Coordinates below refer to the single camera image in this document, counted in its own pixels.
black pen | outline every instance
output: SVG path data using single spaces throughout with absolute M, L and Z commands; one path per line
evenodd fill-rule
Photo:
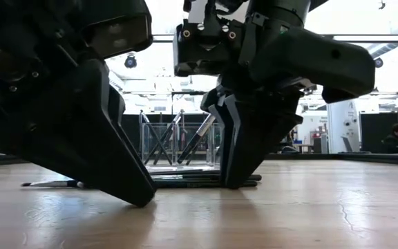
M 208 172 L 204 171 L 203 169 L 186 169 L 186 170 L 173 170 L 173 171 L 163 171 L 163 172 L 150 172 L 150 176 L 185 175 L 185 174 L 196 174 L 196 173 L 205 173 L 205 172 L 208 174 Z
M 208 180 L 208 181 L 220 181 L 220 175 L 218 174 L 193 174 L 193 175 L 164 175 L 164 176 L 153 176 L 156 179 L 186 179 L 186 180 Z M 261 181 L 262 176 L 258 174 L 251 175 L 247 181 Z
M 22 183 L 21 187 L 80 187 L 85 188 L 84 184 L 76 180 L 67 181 L 45 181 L 36 183 Z
M 157 188 L 214 188 L 222 187 L 219 181 L 155 180 Z M 256 187 L 256 181 L 245 181 L 241 187 Z
M 190 152 L 198 145 L 198 143 L 202 140 L 202 137 L 208 131 L 210 126 L 213 124 L 216 118 L 209 114 L 202 125 L 199 127 L 196 134 L 194 134 L 193 138 L 188 142 L 187 146 L 185 147 L 184 151 L 178 158 L 178 163 L 181 164 L 185 158 L 190 154 Z

spotlight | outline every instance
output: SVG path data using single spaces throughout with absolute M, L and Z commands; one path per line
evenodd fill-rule
M 124 65 L 126 68 L 135 68 L 138 65 L 138 63 L 136 62 L 135 56 L 134 55 L 127 56 L 127 58 L 125 59 Z
M 375 59 L 374 63 L 376 64 L 376 68 L 381 68 L 383 66 L 383 60 L 380 58 Z

desk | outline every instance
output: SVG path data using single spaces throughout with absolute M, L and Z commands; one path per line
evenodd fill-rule
M 312 145 L 311 144 L 293 144 L 293 146 L 298 149 L 299 152 L 303 153 L 303 148 L 308 148 L 308 153 L 311 153 Z
M 256 174 L 257 188 L 158 190 L 140 209 L 96 190 L 21 189 L 61 176 L 0 166 L 0 249 L 398 248 L 398 165 L 266 160 Z

white pillar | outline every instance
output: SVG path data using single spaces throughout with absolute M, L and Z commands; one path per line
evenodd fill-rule
M 331 154 L 347 152 L 343 138 L 349 140 L 352 151 L 360 150 L 359 119 L 355 100 L 328 105 L 328 144 Z

black panel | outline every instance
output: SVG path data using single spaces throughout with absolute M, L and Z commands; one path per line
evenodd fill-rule
M 145 206 L 155 194 L 153 181 L 111 113 L 121 98 L 110 95 L 105 65 L 87 60 L 51 83 L 22 108 L 0 112 L 0 152 Z
M 381 141 L 392 132 L 392 126 L 398 123 L 397 113 L 361 114 L 362 151 L 381 153 Z
M 121 125 L 135 150 L 139 151 L 139 115 L 123 115 Z

